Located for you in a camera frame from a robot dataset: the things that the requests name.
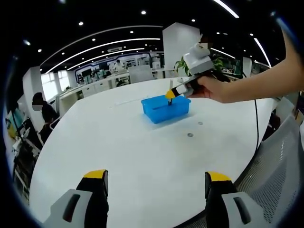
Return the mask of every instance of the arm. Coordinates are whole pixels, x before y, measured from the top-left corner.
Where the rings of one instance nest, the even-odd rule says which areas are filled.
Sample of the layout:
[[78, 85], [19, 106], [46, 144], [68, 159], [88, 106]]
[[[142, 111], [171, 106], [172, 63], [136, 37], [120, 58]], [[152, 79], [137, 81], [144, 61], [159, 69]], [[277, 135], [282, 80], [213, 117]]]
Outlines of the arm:
[[202, 88], [190, 97], [206, 97], [222, 103], [282, 96], [304, 89], [304, 66], [299, 55], [283, 32], [286, 57], [273, 68], [250, 78], [224, 83], [201, 77]]
[[283, 36], [285, 60], [261, 74], [229, 83], [224, 102], [276, 97], [304, 89], [303, 64], [284, 32]]

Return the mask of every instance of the white round table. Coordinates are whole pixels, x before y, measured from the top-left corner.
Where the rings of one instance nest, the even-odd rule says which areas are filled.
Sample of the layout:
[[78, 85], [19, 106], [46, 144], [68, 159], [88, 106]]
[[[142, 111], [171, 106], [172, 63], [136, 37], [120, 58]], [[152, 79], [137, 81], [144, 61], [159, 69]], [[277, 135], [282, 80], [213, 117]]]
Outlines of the white round table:
[[[34, 217], [44, 222], [51, 205], [93, 170], [109, 170], [108, 228], [172, 228], [204, 210], [206, 171], [235, 181], [256, 148], [254, 101], [192, 99], [187, 116], [153, 124], [140, 101], [168, 88], [169, 79], [159, 79], [77, 101], [35, 166], [29, 199]], [[272, 106], [272, 99], [257, 100], [260, 141]]]

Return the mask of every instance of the window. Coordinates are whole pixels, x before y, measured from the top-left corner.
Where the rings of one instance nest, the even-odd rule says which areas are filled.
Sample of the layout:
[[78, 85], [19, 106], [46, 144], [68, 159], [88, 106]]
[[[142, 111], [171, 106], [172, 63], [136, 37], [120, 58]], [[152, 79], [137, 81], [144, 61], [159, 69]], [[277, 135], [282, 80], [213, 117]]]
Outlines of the window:
[[59, 77], [59, 83], [60, 83], [61, 91], [65, 91], [65, 89], [68, 86], [70, 86], [70, 82], [69, 82], [68, 76], [67, 76], [67, 71], [65, 71], [65, 70], [59, 71], [58, 72], [58, 77]]
[[41, 75], [41, 82], [44, 96], [46, 97], [47, 101], [49, 101], [58, 94], [53, 73]]

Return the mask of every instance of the human hand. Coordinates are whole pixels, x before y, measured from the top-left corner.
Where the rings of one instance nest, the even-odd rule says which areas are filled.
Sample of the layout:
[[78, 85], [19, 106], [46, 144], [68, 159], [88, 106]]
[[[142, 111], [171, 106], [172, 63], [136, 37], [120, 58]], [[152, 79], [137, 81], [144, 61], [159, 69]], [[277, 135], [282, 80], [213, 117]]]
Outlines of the human hand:
[[210, 98], [221, 103], [229, 102], [227, 88], [229, 83], [218, 81], [213, 77], [203, 76], [198, 79], [200, 89], [195, 90], [189, 98]]

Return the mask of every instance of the computer monitor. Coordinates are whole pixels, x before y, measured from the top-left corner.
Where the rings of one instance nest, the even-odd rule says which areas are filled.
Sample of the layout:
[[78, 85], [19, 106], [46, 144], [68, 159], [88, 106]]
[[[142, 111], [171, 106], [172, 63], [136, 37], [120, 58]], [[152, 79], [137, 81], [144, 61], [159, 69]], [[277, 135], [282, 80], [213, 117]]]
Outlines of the computer monitor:
[[85, 77], [85, 76], [90, 76], [91, 73], [92, 73], [92, 70], [88, 69], [88, 70], [81, 72], [81, 75], [82, 75], [82, 77]]

